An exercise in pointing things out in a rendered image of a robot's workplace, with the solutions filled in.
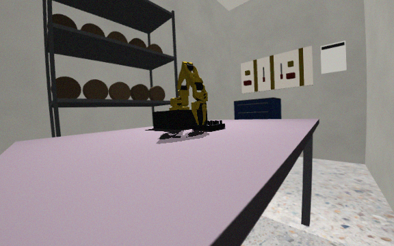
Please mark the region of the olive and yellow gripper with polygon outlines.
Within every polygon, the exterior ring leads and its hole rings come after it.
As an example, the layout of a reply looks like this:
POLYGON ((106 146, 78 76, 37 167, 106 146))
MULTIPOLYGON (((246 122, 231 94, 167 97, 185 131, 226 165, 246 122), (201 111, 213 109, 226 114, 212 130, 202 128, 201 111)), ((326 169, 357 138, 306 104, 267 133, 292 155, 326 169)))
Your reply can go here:
POLYGON ((201 100, 196 101, 196 102, 192 102, 192 113, 195 117, 197 125, 199 125, 197 114, 203 114, 202 125, 204 125, 204 122, 206 120, 206 112, 207 112, 206 102, 202 102, 201 100))

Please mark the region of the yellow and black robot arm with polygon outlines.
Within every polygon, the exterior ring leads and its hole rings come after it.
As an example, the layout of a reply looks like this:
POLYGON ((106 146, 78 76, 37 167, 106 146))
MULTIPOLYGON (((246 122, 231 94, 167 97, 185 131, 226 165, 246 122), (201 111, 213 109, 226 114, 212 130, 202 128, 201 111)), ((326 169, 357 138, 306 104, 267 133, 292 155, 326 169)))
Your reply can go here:
POLYGON ((179 74, 179 80, 177 89, 179 90, 179 98, 171 98, 172 107, 179 107, 179 108, 169 108, 169 110, 187 110, 189 109, 189 86, 192 87, 192 96, 197 101, 201 100, 202 102, 208 101, 207 92, 205 90, 205 86, 203 85, 203 81, 199 77, 198 71, 193 63, 191 62, 182 62, 181 71, 179 74), (193 71, 193 73, 192 73, 193 71), (181 85, 182 82, 186 80, 186 85, 181 85), (197 90, 201 90, 201 92, 197 92, 197 90), (181 97, 182 96, 182 97, 181 97))

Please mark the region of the grey panel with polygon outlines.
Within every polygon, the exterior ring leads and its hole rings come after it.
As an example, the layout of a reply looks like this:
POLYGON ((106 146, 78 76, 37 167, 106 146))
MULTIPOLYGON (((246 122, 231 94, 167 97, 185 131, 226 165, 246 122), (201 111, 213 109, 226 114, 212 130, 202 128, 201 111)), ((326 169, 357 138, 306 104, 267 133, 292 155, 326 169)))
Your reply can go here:
POLYGON ((215 120, 206 120, 204 122, 204 125, 202 125, 202 122, 199 121, 199 125, 197 125, 197 122, 195 122, 195 125, 192 125, 192 130, 196 131, 214 131, 214 130, 218 130, 221 128, 225 128, 225 124, 222 123, 222 120, 219 121, 215 120), (207 126, 208 125, 208 126, 207 126))

